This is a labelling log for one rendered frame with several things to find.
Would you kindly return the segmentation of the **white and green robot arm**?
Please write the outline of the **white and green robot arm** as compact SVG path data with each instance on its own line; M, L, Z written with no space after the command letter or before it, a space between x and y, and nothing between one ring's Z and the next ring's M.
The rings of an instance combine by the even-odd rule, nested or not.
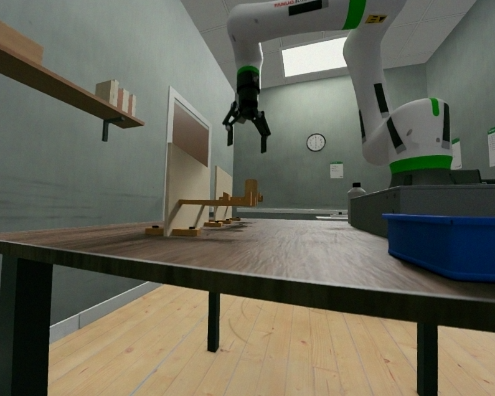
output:
M237 6L227 21L237 67L237 94L260 94L261 43L291 35L351 30L342 55L361 122L362 154L389 165L389 188L415 185L495 184L479 169L451 170L450 111L446 101L424 98L393 111L380 43L407 0L282 0Z

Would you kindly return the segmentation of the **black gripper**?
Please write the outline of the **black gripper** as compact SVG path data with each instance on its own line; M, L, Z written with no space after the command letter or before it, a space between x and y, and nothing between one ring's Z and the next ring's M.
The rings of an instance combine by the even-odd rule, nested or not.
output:
M231 123L229 123L229 120L236 109L238 109L240 114ZM239 91L238 104L237 102L233 102L231 104L230 111L222 123L222 126L225 126L225 130L228 132L227 147L231 147L233 145L232 126L239 119L241 119L241 117L244 120L252 121L252 123L256 126L258 132L262 136L261 154L266 153L266 140L269 136L271 136L271 132L268 127L268 123L266 122L265 112L258 111L258 91L255 88L242 88ZM255 118L256 120L254 120Z

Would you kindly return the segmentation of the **blue plastic bin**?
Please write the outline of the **blue plastic bin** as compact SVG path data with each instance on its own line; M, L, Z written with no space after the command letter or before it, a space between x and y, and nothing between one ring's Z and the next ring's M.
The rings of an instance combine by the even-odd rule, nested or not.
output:
M495 217L382 214L388 253L454 281L495 283Z

